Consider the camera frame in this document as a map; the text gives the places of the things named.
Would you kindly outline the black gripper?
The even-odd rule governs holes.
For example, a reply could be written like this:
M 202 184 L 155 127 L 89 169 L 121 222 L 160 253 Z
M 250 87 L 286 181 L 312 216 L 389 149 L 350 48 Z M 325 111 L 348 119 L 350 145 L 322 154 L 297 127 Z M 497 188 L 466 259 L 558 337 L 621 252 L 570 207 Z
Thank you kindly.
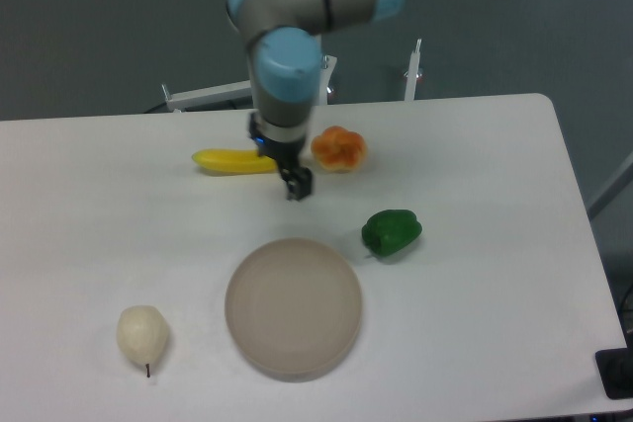
M 313 173 L 301 163 L 301 153 L 308 135 L 308 123 L 279 127 L 267 122 L 259 113 L 251 113 L 248 133 L 258 154 L 273 159 L 287 188 L 289 201 L 301 201 L 313 192 Z

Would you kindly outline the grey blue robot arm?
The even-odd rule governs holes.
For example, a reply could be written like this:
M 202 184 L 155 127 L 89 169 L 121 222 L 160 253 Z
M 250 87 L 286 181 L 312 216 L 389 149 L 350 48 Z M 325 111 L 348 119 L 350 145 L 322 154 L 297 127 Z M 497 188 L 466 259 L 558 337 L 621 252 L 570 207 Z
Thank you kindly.
M 405 0 L 226 0 L 241 36 L 254 112 L 248 132 L 257 151 L 275 161 L 289 199 L 313 191 L 300 162 L 319 96 L 319 36 L 396 16 Z

